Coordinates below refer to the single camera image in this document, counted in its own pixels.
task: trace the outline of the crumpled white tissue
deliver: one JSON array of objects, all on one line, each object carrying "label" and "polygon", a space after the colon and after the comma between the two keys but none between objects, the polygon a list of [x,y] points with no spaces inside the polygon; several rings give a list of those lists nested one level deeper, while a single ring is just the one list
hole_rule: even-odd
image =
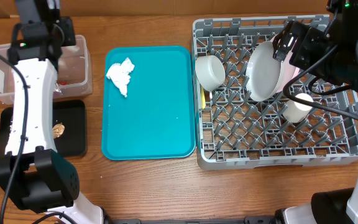
[{"label": "crumpled white tissue", "polygon": [[129,58],[126,58],[125,61],[120,63],[113,64],[107,71],[106,77],[110,79],[114,85],[119,89],[121,94],[127,97],[127,85],[131,77],[129,74],[133,71],[135,65],[132,64]]}]

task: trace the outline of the gray dish rack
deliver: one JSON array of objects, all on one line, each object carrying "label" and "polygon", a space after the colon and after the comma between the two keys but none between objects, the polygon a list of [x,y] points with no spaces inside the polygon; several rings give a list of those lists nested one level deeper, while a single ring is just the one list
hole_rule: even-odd
[{"label": "gray dish rack", "polygon": [[[193,77],[197,123],[197,156],[202,169],[251,169],[258,166],[327,166],[358,160],[358,121],[312,109],[300,123],[283,116],[288,101],[283,93],[255,102],[246,90],[247,61],[259,43],[270,40],[288,21],[298,20],[324,30],[328,15],[198,19],[193,23],[192,60],[215,55],[226,69],[222,86],[206,94],[201,109],[201,86]],[[312,94],[314,76],[296,82],[291,93],[307,93],[315,101],[358,114],[354,91],[331,96]],[[335,86],[319,82],[326,91]]]}]

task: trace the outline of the teal cutting board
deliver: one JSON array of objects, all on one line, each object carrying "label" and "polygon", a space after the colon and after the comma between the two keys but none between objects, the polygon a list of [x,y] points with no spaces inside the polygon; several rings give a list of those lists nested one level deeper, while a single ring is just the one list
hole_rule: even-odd
[{"label": "teal cutting board", "polygon": [[[127,98],[106,73],[129,58]],[[180,46],[123,47],[106,57],[103,154],[112,160],[189,156],[195,149],[195,104],[190,53]]]}]

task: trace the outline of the clear plastic bin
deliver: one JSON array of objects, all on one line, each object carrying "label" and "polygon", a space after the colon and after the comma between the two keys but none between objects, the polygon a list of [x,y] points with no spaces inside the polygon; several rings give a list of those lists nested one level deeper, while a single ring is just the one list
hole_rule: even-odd
[{"label": "clear plastic bin", "polygon": [[[76,45],[62,47],[63,54],[59,60],[58,87],[53,98],[81,96],[92,93],[91,57],[86,47],[85,38],[76,35]],[[0,54],[7,58],[10,44],[0,45]],[[14,82],[12,68],[0,60],[0,101],[11,105],[14,102]]]}]

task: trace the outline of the wooden tabletop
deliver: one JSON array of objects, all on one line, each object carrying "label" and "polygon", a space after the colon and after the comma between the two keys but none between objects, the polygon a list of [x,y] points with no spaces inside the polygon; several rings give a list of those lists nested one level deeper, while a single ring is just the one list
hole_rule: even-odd
[{"label": "wooden tabletop", "polygon": [[[301,205],[316,192],[354,187],[358,162],[348,166],[204,171],[198,167],[196,152],[186,159],[150,161],[114,162],[103,156],[106,54],[115,47],[146,45],[182,45],[190,50],[192,23],[202,17],[207,16],[73,18],[75,32],[84,35],[91,54],[93,93],[80,98],[87,110],[88,152],[68,160],[76,167],[81,191],[89,200],[105,208],[112,218],[243,218],[272,215],[276,209]],[[16,22],[0,19],[0,44],[9,43]],[[0,102],[0,114],[5,107]],[[3,193],[0,188],[0,206]],[[40,216],[20,211],[10,201],[5,215],[6,223],[31,223]]]}]

